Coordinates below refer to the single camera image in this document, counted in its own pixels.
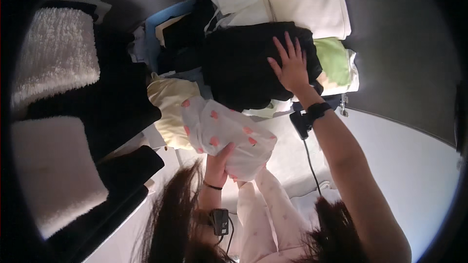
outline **person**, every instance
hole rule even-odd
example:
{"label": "person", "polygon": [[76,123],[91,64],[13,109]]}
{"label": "person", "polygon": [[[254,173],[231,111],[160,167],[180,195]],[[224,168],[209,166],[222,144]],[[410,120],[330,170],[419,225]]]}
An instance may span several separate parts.
{"label": "person", "polygon": [[[299,40],[294,45],[287,32],[284,36],[286,48],[273,38],[282,67],[267,59],[278,80],[303,108],[323,103],[308,83],[307,59]],[[409,243],[351,132],[332,110],[314,121],[313,130],[342,201],[330,204],[320,197],[315,203],[320,228],[311,229],[278,179],[263,169],[255,182],[270,212],[276,245],[253,184],[238,181],[237,211],[244,228],[240,262],[411,262]],[[234,147],[230,143],[217,156],[208,155],[204,179],[198,162],[180,170],[166,185],[144,233],[142,262],[233,262],[217,246],[213,229],[200,223],[200,216],[221,207],[219,189],[226,182],[225,162]]]}

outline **forearm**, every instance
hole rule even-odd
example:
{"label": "forearm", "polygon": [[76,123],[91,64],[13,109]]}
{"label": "forearm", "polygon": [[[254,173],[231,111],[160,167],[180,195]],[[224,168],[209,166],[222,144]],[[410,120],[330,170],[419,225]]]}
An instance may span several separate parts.
{"label": "forearm", "polygon": [[[221,208],[221,191],[202,185],[198,195],[198,209],[204,213],[209,213],[215,208]],[[209,244],[216,244],[218,237],[214,235],[212,226],[201,226],[202,240]]]}
{"label": "forearm", "polygon": [[[312,87],[295,95],[305,109],[324,102]],[[372,177],[354,136],[332,110],[314,121],[313,130],[369,259],[372,262],[410,261],[408,241]]]}

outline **black wristband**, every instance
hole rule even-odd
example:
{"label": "black wristband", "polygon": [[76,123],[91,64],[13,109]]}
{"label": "black wristband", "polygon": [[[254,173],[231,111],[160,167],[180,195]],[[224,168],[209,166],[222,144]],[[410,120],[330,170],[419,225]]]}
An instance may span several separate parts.
{"label": "black wristband", "polygon": [[215,190],[220,190],[220,191],[223,190],[222,187],[215,187],[215,186],[212,186],[212,185],[208,184],[207,182],[205,182],[205,180],[203,180],[203,185],[205,185],[206,187],[213,188],[213,189],[215,189]]}

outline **power cord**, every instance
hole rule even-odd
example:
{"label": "power cord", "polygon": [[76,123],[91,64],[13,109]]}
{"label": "power cord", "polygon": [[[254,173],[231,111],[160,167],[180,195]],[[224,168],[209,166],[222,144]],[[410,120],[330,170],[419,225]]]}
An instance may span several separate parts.
{"label": "power cord", "polygon": [[303,140],[303,142],[304,142],[304,146],[306,147],[307,160],[309,160],[310,170],[312,171],[313,178],[315,179],[315,183],[317,184],[317,190],[319,191],[319,195],[322,196],[322,192],[320,191],[320,187],[319,187],[319,181],[317,180],[317,177],[315,176],[315,172],[313,171],[313,168],[312,168],[312,163],[310,162],[310,155],[309,155],[309,149],[307,148],[307,143],[305,140]]}
{"label": "power cord", "polygon": [[[229,248],[231,248],[231,241],[233,240],[233,235],[234,235],[234,223],[229,216],[228,216],[228,219],[231,222],[232,231],[231,231],[231,238],[229,239],[229,243],[227,244],[226,254],[229,252]],[[224,239],[224,236],[222,235],[219,241],[215,244],[215,246],[218,246],[223,241],[223,239]]]}
{"label": "power cord", "polygon": [[214,245],[215,247],[219,245],[219,243],[221,243],[221,241],[223,240],[224,236],[222,235],[221,238],[219,239],[219,241]]}
{"label": "power cord", "polygon": [[231,222],[231,226],[233,227],[233,230],[231,231],[231,238],[229,239],[229,243],[227,245],[226,254],[229,252],[229,248],[231,247],[231,241],[233,240],[233,235],[234,235],[234,223],[233,223],[231,217],[228,216],[228,218],[229,218],[229,221]]}

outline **green cloth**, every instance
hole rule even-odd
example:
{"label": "green cloth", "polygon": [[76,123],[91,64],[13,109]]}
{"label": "green cloth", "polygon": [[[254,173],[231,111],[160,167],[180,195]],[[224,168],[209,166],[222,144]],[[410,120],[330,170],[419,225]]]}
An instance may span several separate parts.
{"label": "green cloth", "polygon": [[322,70],[330,83],[346,86],[351,83],[348,56],[343,44],[337,38],[313,39]]}

